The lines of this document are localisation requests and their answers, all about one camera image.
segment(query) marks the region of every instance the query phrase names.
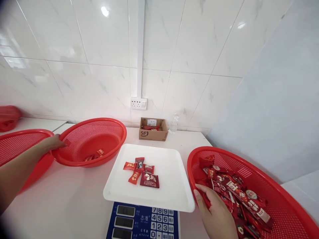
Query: plastic water bottle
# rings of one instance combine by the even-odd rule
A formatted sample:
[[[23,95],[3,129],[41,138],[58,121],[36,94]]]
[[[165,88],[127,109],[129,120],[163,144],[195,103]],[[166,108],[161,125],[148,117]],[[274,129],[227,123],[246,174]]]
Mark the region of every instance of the plastic water bottle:
[[[170,129],[168,130],[170,133],[176,133],[177,125],[178,125],[178,119],[179,119],[179,114],[176,112],[173,115],[173,121],[172,121],[172,124],[170,126]]]

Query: red plastic colander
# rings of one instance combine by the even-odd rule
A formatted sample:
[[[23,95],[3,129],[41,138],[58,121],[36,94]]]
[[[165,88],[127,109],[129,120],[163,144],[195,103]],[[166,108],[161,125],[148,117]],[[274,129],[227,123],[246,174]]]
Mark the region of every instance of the red plastic colander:
[[[53,133],[45,129],[28,129],[0,136],[0,167],[51,136]],[[35,166],[20,192],[35,183],[48,170],[53,161],[51,152],[45,154]]]
[[[68,146],[52,151],[60,164],[73,167],[96,167],[111,160],[126,139],[126,127],[111,118],[89,119],[73,125],[60,135]],[[102,149],[102,157],[84,161],[86,157]]]
[[[187,161],[187,171],[192,191],[195,178],[203,171],[198,158],[214,155],[215,165],[234,171],[248,188],[268,200],[265,211],[274,219],[271,233],[262,232],[265,239],[313,239],[318,238],[319,228],[299,203],[272,178],[241,157],[215,147],[194,149]]]

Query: sf express box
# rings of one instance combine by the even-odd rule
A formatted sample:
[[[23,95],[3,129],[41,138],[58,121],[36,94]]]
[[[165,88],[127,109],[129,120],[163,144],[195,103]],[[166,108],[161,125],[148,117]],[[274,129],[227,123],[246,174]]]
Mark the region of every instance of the sf express box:
[[[143,125],[159,126],[160,128],[159,128],[159,131],[145,130],[145,129],[142,129]],[[139,133],[140,133],[139,139],[166,141],[166,137],[168,134],[166,121],[164,119],[141,118]]]

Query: hand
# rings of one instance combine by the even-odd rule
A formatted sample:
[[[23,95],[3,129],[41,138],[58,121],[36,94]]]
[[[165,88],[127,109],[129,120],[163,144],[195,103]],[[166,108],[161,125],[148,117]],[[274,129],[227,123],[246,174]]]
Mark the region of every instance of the hand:
[[[46,152],[48,152],[50,150],[66,147],[67,145],[64,142],[60,141],[59,137],[60,137],[59,134],[55,134],[52,137],[45,138],[44,140],[42,140],[37,145],[40,146],[40,147],[43,147],[43,149]]]
[[[199,211],[209,238],[238,239],[234,219],[217,193],[200,184],[196,184],[196,187],[206,193],[211,204],[210,208],[207,209],[199,191],[194,190]]]

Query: white tray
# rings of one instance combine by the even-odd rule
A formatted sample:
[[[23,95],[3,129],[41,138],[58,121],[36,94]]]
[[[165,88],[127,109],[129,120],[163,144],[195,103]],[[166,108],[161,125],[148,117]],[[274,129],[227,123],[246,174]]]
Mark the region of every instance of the white tray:
[[[132,170],[123,170],[125,162],[145,157],[144,163],[154,165],[159,176],[159,189],[128,182]],[[190,189],[182,158],[177,150],[124,144],[106,182],[103,196],[106,200],[141,206],[159,207],[176,211],[193,212],[195,202]]]

